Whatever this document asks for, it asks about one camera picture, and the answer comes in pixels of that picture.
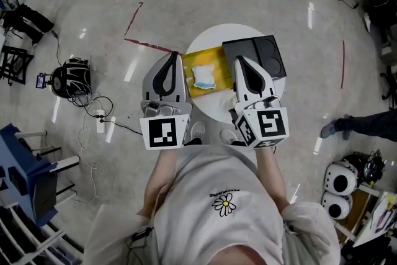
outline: glossy floor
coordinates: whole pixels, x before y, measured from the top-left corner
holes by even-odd
[[[321,127],[344,115],[368,115],[385,111],[380,99],[382,66],[365,30],[359,11],[336,0],[28,0],[28,5],[55,22],[60,36],[60,61],[71,55],[91,58],[95,92],[115,104],[117,121],[137,130],[141,117],[141,82],[165,51],[127,41],[150,43],[185,53],[194,38],[217,24],[237,23],[274,35],[287,70],[282,104],[288,108],[291,137],[277,148],[276,157],[288,191],[299,184],[298,200],[319,201],[327,165],[352,150],[380,148],[388,160],[386,178],[380,185],[395,187],[396,145],[388,140],[353,134],[349,142],[340,135],[324,140],[313,154]],[[135,19],[130,26],[136,10]],[[36,89],[39,72],[57,66],[56,39],[46,34],[36,48],[24,38],[22,45],[33,53],[27,84],[0,81],[0,124],[12,122],[22,131],[47,130],[45,141],[62,146],[62,157],[80,154],[77,134],[84,110],[57,98],[47,89]],[[343,51],[346,61],[341,89]],[[102,101],[109,110],[107,101]],[[94,112],[97,106],[91,106]],[[214,122],[194,109],[192,122],[207,126],[204,143],[221,143],[219,131],[227,125]],[[84,156],[96,163],[97,198],[90,205],[68,201],[54,222],[82,245],[100,204],[121,204],[132,213],[140,209],[149,174],[158,153],[146,151],[142,138],[115,127],[111,138],[96,133],[96,122],[86,117],[88,132],[80,132],[87,145]],[[93,196],[90,168],[81,163],[61,174],[64,183],[76,183],[79,200]]]

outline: yellow cloth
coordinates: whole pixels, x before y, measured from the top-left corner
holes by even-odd
[[[182,57],[182,62],[184,65],[185,78],[191,98],[233,88],[233,80],[231,79],[228,62],[222,47],[186,54]],[[211,64],[215,65],[213,77],[216,88],[200,89],[194,87],[194,75],[192,69],[195,66]]]

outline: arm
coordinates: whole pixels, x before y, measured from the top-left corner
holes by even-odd
[[[164,202],[168,190],[174,181],[176,160],[176,150],[164,150],[160,152],[146,185],[143,208],[138,212],[138,215],[151,218],[154,206],[156,205],[156,199],[159,195],[158,207]]]
[[[258,167],[258,177],[263,187],[273,199],[281,213],[289,204],[287,190],[280,169],[274,160],[271,147],[255,150]]]

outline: black box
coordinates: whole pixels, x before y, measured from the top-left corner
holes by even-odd
[[[287,76],[273,35],[227,41],[222,43],[222,47],[225,51],[230,73],[232,73],[234,60],[238,55],[242,55],[261,65],[273,79]]]

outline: white cable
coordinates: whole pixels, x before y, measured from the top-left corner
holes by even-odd
[[[91,104],[94,103],[94,102],[98,103],[100,109],[102,110],[102,104],[101,104],[99,101],[91,101],[91,102],[88,104],[88,106],[87,106],[87,112],[88,112],[89,107],[91,106]],[[81,127],[80,127],[79,131],[77,132],[77,141],[78,141],[78,143],[79,143],[79,145],[80,145],[81,159],[83,159],[83,161],[91,168],[91,180],[92,180],[92,184],[94,185],[94,196],[92,197],[92,199],[91,199],[89,202],[83,202],[83,201],[80,201],[80,200],[72,199],[72,200],[77,201],[77,202],[80,202],[80,203],[82,203],[82,204],[90,204],[90,203],[91,203],[92,201],[94,201],[95,198],[97,197],[97,187],[96,187],[96,185],[95,185],[94,176],[93,176],[92,174],[93,174],[93,170],[97,170],[97,169],[98,169],[98,165],[97,165],[96,163],[89,164],[89,163],[87,162],[87,160],[84,158],[83,150],[84,150],[84,151],[87,150],[87,145],[83,145],[83,144],[81,143],[80,139],[79,139],[79,134],[80,134],[81,131],[84,131],[85,133],[88,132],[88,128],[87,128],[86,126],[84,126],[84,119],[86,119],[87,112],[84,112],[83,121],[81,122]]]

